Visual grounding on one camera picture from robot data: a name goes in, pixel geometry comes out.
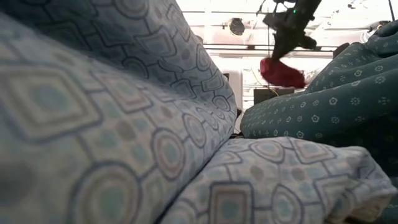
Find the blue patterned pillowcase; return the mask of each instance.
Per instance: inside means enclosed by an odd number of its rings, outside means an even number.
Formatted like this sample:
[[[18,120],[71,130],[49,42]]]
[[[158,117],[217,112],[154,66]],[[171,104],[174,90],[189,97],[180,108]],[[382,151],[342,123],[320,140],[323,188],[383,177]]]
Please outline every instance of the blue patterned pillowcase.
[[[162,223],[342,223],[350,215],[371,222],[396,192],[362,147],[232,139]]]

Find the ceiling light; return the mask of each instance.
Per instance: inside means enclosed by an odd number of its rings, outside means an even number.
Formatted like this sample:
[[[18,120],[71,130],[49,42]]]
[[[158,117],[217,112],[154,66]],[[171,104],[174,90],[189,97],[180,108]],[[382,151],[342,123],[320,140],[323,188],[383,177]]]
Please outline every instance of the ceiling light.
[[[243,35],[244,25],[241,18],[232,18],[229,24],[229,30],[233,35]]]

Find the red fabric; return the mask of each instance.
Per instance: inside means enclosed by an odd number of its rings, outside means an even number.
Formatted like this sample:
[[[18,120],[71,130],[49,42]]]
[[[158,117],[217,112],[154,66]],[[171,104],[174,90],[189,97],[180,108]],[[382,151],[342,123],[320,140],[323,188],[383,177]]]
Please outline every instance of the red fabric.
[[[303,74],[280,60],[264,58],[260,63],[261,76],[270,84],[282,87],[304,88]]]

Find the patterned fabric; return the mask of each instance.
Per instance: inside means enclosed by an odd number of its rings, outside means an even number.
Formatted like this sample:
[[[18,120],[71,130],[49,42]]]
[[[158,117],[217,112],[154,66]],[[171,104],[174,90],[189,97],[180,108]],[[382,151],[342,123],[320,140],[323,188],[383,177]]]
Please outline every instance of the patterned fabric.
[[[364,146],[387,174],[398,175],[397,39],[394,21],[366,44],[351,44],[305,91],[249,108],[241,122],[245,137]]]
[[[0,223],[154,222],[236,119],[177,4],[0,6],[75,49],[0,15]]]
[[[394,192],[361,147],[283,137],[231,139],[185,188],[162,224],[342,223],[360,212],[356,208],[366,210],[371,219],[365,221],[371,222],[388,202],[375,203],[377,197]]]
[[[328,211],[339,220],[341,208],[372,199],[381,210],[396,192],[359,147],[225,144],[233,92],[175,1],[5,0],[0,9],[0,223],[198,223],[209,210],[175,214],[200,178],[214,180],[201,185],[213,195],[192,204],[218,206],[240,190],[215,212],[243,206],[246,223],[321,222]]]

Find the robotic arm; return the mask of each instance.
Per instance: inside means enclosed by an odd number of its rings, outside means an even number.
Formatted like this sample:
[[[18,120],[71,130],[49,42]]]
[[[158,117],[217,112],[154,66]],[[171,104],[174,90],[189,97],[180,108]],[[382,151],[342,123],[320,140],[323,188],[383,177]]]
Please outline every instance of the robotic arm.
[[[275,47],[272,59],[279,60],[296,47],[316,49],[317,42],[305,35],[304,29],[313,21],[314,13],[322,0],[274,0],[277,3],[274,12],[266,14],[263,23],[274,29]],[[295,3],[285,12],[276,12],[280,3]]]

